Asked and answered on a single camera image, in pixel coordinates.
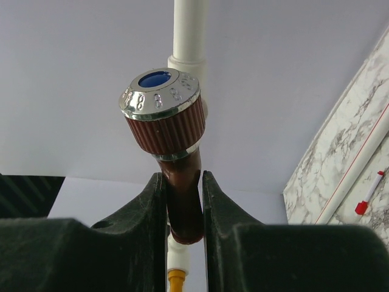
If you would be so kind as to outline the brown water faucet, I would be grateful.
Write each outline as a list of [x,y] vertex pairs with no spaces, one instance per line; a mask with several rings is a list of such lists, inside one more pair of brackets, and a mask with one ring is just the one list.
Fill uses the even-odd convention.
[[123,91],[119,107],[137,144],[156,159],[166,179],[173,238],[183,245],[200,241],[199,145],[205,114],[199,80],[173,68],[144,72]]

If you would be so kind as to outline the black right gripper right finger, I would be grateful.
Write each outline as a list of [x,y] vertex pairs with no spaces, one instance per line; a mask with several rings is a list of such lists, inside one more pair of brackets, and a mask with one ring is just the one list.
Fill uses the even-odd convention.
[[202,177],[209,291],[387,291],[388,251],[359,225],[268,225]]

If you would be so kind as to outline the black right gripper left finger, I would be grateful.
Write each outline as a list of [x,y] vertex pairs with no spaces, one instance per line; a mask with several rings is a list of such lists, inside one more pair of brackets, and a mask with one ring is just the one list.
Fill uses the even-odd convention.
[[2,291],[165,291],[161,173],[93,226],[73,218],[1,220]]

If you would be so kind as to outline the white PVC pipe frame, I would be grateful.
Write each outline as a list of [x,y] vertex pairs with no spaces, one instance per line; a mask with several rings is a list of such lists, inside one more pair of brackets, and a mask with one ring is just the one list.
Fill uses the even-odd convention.
[[290,224],[362,224],[387,242],[388,2],[207,5],[174,3],[168,58],[204,87],[207,165],[233,189],[280,192]]

